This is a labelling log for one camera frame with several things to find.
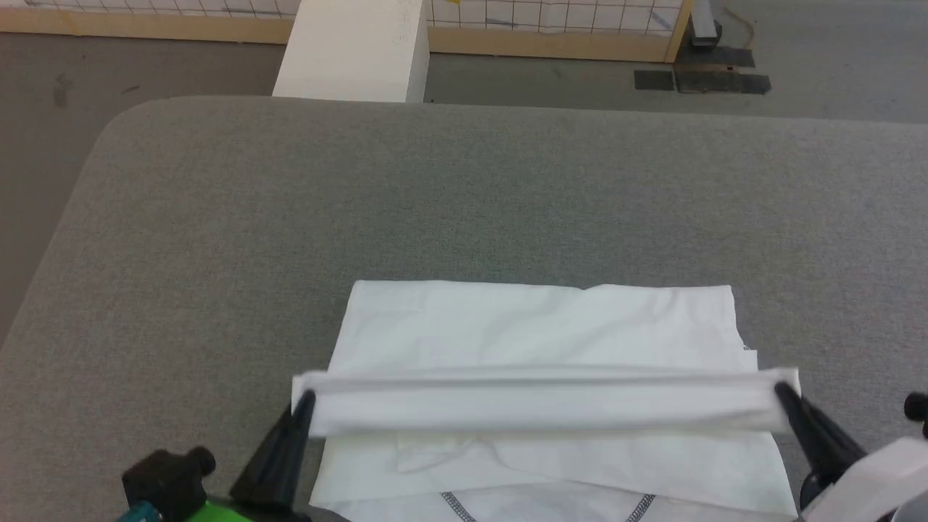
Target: white robot part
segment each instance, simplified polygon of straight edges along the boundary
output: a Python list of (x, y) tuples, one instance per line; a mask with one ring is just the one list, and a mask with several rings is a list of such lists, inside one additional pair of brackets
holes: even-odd
[[(854, 463), (806, 508), (802, 520), (875, 522), (926, 492), (928, 442), (903, 437)], [(916, 517), (899, 522), (928, 522), (928, 513), (906, 513), (911, 516)]]

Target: folded cloth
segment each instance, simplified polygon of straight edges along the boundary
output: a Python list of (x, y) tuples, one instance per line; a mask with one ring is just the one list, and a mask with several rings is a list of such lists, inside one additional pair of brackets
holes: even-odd
[(789, 431), (773, 391), (796, 369), (707, 372), (627, 366), (491, 366), (388, 373), (307, 372), (310, 437), (358, 431), (740, 429)]
[[(743, 349), (729, 287), (359, 281), (329, 371), (507, 365), (738, 372), (756, 370), (756, 354)], [(652, 504), (679, 506), (680, 513), (709, 504), (795, 517), (776, 444), (757, 432), (334, 437), (326, 442), (311, 502), (351, 518), (378, 502), (395, 505), (396, 497), (453, 491), (480, 503), (505, 487), (525, 493), (575, 483), (606, 486), (626, 499), (657, 495)], [(432, 520), (424, 513), (413, 510), (404, 520)]]
[(375, 501), (335, 502), (353, 522), (783, 522), (784, 515), (679, 502), (576, 482), (425, 493)]

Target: white pillar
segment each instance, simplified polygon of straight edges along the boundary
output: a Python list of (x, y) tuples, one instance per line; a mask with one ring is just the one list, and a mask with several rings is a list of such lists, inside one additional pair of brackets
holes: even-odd
[(303, 0), (274, 96), (421, 102), (425, 18), (422, 0)]

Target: gray fabric surface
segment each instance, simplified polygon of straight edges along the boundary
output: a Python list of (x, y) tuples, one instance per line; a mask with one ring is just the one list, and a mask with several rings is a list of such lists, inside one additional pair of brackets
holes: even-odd
[[(924, 126), (271, 98), (105, 130), (0, 351), (0, 520), (99, 520), (151, 450), (222, 493), (357, 279), (734, 287), (763, 366), (865, 446), (917, 434)], [(794, 486), (806, 466), (780, 446)], [(321, 446), (306, 456), (308, 499)]]

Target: green component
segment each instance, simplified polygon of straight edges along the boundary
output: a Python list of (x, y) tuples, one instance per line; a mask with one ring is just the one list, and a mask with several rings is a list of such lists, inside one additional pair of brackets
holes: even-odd
[(251, 522), (251, 520), (231, 509), (207, 502), (197, 513), (188, 518), (187, 522)]

